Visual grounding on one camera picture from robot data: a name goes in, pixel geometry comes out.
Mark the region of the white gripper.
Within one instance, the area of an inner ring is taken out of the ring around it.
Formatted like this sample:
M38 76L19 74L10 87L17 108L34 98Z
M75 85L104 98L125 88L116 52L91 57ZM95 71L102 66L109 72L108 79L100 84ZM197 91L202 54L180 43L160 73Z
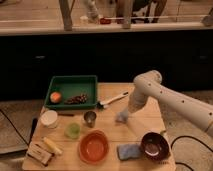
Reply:
M135 113L139 110L141 110L147 102L147 97L146 96L142 96L142 97L135 97L133 95L131 95L129 97L129 101L128 101L128 112L129 113Z

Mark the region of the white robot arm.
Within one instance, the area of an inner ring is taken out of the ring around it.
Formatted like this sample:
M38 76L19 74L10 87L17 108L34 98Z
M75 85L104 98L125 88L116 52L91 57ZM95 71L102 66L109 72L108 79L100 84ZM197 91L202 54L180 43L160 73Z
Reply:
M162 75L157 70L137 75L133 84L127 107L129 113L142 109L148 97L152 97L167 104L213 138L213 105L164 87Z

